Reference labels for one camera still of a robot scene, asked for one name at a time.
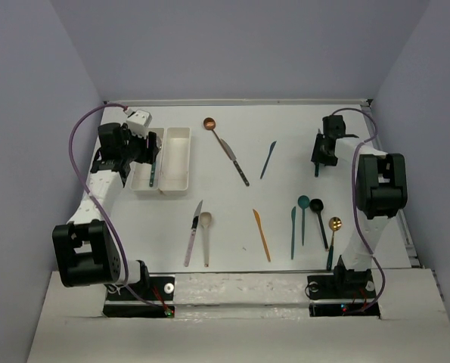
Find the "silver spoon green handle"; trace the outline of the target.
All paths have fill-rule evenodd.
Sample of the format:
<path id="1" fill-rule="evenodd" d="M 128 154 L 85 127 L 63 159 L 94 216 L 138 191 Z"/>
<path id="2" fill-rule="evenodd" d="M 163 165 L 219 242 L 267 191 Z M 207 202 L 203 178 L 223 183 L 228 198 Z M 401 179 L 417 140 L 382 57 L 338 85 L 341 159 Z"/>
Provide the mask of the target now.
<path id="1" fill-rule="evenodd" d="M 149 184 L 148 184 L 148 186 L 150 188 L 154 187 L 154 180 L 155 180 L 156 171 L 157 171 L 157 162 L 160 158 L 161 150 L 162 150 L 162 138 L 159 135 L 157 136 L 156 145 L 157 145 L 158 151 L 157 151 L 157 157 L 151 166 L 150 178 L 149 178 Z"/>

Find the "black spoon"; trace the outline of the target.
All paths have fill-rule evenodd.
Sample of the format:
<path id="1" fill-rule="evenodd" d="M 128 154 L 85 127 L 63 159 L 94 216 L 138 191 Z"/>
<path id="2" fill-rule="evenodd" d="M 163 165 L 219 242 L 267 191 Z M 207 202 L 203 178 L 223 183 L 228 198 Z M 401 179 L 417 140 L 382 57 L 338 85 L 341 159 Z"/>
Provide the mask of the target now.
<path id="1" fill-rule="evenodd" d="M 320 228 L 321 238 L 322 238 L 322 241 L 324 244 L 324 248 L 326 251 L 328 251 L 329 245 L 327 242 L 327 237 L 326 237 L 325 228 L 324 228 L 324 222 L 323 222 L 322 215 L 321 215 L 321 213 L 324 209 L 324 204 L 321 199 L 314 198 L 314 199 L 310 200 L 309 208 L 311 209 L 311 211 L 313 211 L 313 213 L 316 214 L 316 216 L 318 218 L 318 223 L 319 223 L 319 228 Z"/>

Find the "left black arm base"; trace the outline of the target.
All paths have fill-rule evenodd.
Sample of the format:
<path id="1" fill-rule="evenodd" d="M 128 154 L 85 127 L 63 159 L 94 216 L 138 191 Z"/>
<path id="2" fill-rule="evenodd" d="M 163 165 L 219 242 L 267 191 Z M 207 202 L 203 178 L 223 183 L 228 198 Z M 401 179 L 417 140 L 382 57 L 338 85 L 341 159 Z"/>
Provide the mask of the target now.
<path id="1" fill-rule="evenodd" d="M 150 287 L 106 285 L 102 314 L 107 318 L 173 318 L 175 275 L 151 275 Z"/>

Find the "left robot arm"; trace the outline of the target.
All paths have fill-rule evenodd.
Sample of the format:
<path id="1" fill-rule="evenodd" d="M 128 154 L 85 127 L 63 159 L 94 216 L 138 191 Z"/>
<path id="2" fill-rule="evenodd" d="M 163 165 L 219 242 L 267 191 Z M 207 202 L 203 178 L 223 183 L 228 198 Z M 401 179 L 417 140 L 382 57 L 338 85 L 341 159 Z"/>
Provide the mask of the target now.
<path id="1" fill-rule="evenodd" d="M 157 160 L 160 138 L 149 131 L 147 122 L 127 121 L 99 126 L 98 139 L 80 205 L 66 224 L 52 232 L 58 270 L 65 287 L 123 285 L 132 298 L 140 299 L 150 289 L 147 267 L 121 253 L 109 215 L 132 163 Z"/>

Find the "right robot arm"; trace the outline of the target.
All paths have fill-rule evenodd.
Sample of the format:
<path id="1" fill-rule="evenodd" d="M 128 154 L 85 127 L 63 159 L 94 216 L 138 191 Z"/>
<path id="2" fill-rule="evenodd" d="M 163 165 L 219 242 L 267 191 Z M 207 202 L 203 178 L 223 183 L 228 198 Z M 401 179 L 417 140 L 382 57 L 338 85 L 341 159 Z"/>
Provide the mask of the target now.
<path id="1" fill-rule="evenodd" d="M 405 158 L 370 146 L 371 139 L 348 134 L 339 114 L 325 116 L 322 122 L 311 157 L 315 177 L 321 166 L 336 166 L 339 160 L 351 166 L 355 229 L 331 277 L 332 291 L 348 296 L 359 282 L 367 282 L 384 228 L 408 201 Z"/>

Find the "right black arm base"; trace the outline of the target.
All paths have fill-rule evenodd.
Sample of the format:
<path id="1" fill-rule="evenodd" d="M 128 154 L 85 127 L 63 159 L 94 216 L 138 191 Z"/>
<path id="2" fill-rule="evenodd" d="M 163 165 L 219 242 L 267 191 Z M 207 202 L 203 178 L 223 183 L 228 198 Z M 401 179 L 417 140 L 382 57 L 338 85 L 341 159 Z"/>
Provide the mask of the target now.
<path id="1" fill-rule="evenodd" d="M 339 291 L 333 275 L 311 275 L 307 277 L 304 293 L 309 299 L 309 314 L 313 318 L 375 316 L 380 317 L 378 303 L 361 311 L 376 297 L 374 283 L 352 284 Z"/>

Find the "white left utensil tray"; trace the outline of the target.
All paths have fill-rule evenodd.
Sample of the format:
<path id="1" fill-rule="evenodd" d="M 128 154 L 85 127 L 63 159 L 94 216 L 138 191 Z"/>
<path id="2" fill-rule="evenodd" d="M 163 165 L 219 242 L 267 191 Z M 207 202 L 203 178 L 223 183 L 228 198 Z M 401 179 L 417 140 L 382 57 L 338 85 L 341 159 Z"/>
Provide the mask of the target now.
<path id="1" fill-rule="evenodd" d="M 161 164 L 162 164 L 162 158 L 163 158 L 163 142 L 165 141 L 166 136 L 166 129 L 165 128 L 149 128 L 150 132 L 156 132 L 161 138 L 162 138 L 162 150 L 160 158 L 157 162 L 157 171 L 156 176 L 154 180 L 154 187 L 150 188 L 148 186 L 149 184 L 149 178 L 150 178 L 150 171 L 151 166 L 150 164 L 140 164 L 140 163 L 133 163 L 132 164 L 132 174 L 131 174 L 131 180 L 130 180 L 130 190 L 135 192 L 136 194 L 140 195 L 152 195 L 152 194 L 158 194 L 160 193 L 159 189 L 159 182 L 160 182 L 160 170 L 161 170 Z"/>

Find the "white utensil tray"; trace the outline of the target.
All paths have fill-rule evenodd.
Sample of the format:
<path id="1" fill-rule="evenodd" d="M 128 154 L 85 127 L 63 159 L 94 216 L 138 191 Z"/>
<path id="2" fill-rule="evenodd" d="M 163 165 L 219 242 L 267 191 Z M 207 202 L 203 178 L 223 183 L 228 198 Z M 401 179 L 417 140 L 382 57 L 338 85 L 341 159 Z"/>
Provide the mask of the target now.
<path id="1" fill-rule="evenodd" d="M 162 150 L 160 158 L 157 162 L 157 171 L 156 176 L 154 180 L 154 187 L 150 188 L 148 186 L 149 184 L 149 178 L 150 178 L 150 171 L 151 166 L 150 164 L 140 164 L 140 163 L 133 163 L 132 164 L 132 174 L 131 174 L 131 180 L 130 180 L 130 190 L 135 192 L 136 194 L 140 195 L 152 195 L 152 194 L 158 194 L 160 193 L 159 189 L 159 182 L 160 182 L 160 170 L 161 170 L 161 164 L 162 164 L 162 158 L 163 158 L 163 142 L 165 141 L 166 136 L 166 129 L 165 128 L 149 128 L 150 132 L 156 132 L 161 138 L 162 138 Z"/>
<path id="2" fill-rule="evenodd" d="M 191 129 L 170 127 L 163 145 L 159 189 L 166 196 L 181 196 L 188 192 L 191 151 Z"/>

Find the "white right utensil tray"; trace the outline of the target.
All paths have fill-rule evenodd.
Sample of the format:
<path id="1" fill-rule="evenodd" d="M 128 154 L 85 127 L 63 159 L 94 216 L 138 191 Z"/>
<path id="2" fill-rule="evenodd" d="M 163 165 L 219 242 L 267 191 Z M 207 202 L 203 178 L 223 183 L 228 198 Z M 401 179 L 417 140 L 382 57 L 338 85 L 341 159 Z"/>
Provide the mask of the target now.
<path id="1" fill-rule="evenodd" d="M 191 129 L 170 127 L 163 145 L 159 189 L 166 196 L 181 196 L 188 192 L 191 151 Z"/>

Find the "blue plastic knife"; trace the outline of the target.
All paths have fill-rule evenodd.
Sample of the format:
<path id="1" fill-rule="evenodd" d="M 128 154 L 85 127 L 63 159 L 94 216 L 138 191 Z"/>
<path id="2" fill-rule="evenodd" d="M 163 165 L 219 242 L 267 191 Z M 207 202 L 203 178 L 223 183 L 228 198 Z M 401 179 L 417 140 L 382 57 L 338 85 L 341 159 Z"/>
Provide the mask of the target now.
<path id="1" fill-rule="evenodd" d="M 262 180 L 265 175 L 265 172 L 266 172 L 268 164 L 269 164 L 269 160 L 271 159 L 271 156 L 272 156 L 273 150 L 275 149 L 276 144 L 277 144 L 277 141 L 273 141 L 269 146 L 268 155 L 265 159 L 265 162 L 264 162 L 264 165 L 263 165 L 260 177 L 259 177 L 260 180 Z"/>

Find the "teal plastic spoon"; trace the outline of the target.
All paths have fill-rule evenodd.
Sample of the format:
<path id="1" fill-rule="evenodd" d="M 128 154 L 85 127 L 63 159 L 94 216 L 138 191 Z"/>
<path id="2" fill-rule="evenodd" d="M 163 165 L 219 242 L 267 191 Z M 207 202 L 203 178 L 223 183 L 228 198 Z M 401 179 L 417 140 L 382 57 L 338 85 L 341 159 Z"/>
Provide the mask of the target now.
<path id="1" fill-rule="evenodd" d="M 306 235 L 306 209 L 309 207 L 310 199 L 306 195 L 301 195 L 298 198 L 298 206 L 302 211 L 302 219 L 301 219 L 301 243 L 305 245 L 305 235 Z"/>

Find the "teal plastic knife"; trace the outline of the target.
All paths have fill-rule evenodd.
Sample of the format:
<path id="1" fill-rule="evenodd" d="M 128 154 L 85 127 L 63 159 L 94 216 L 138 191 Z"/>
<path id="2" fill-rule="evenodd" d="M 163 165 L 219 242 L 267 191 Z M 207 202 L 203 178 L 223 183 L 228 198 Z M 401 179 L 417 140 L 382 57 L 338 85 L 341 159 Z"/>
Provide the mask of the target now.
<path id="1" fill-rule="evenodd" d="M 294 254 L 295 254 L 295 232 L 296 232 L 296 207 L 295 206 L 291 210 L 290 217 L 291 217 L 290 259 L 294 260 Z"/>

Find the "beige plastic spoon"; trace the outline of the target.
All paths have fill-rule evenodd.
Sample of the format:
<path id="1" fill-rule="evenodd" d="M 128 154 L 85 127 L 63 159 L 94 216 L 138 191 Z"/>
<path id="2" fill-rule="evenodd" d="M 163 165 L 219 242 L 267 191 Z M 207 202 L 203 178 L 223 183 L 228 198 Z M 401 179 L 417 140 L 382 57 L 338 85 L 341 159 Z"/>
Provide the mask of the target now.
<path id="1" fill-rule="evenodd" d="M 200 214 L 200 226 L 203 229 L 203 264 L 205 268 L 209 267 L 209 227 L 212 224 L 212 215 L 209 212 Z"/>

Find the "orange plastic knife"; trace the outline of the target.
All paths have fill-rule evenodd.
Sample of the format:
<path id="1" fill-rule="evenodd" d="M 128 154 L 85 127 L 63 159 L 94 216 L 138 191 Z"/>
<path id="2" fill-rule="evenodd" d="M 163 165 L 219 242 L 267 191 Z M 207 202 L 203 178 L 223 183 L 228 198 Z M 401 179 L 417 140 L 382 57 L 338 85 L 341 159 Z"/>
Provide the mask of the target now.
<path id="1" fill-rule="evenodd" d="M 262 220 L 261 220 L 260 214 L 259 214 L 259 212 L 256 209 L 252 209 L 252 211 L 253 211 L 253 214 L 254 214 L 254 217 L 255 217 L 255 220 L 256 220 L 257 227 L 259 229 L 259 234 L 260 234 L 260 237 L 261 237 L 263 249 L 265 251 L 266 259 L 267 259 L 268 262 L 271 262 L 271 256 L 270 256 L 270 252 L 269 252 L 269 249 L 268 249 L 268 244 L 267 244 L 267 241 L 266 241 L 266 238 L 265 238 L 265 234 L 264 234 L 264 231 L 263 231 L 263 228 L 262 228 Z"/>

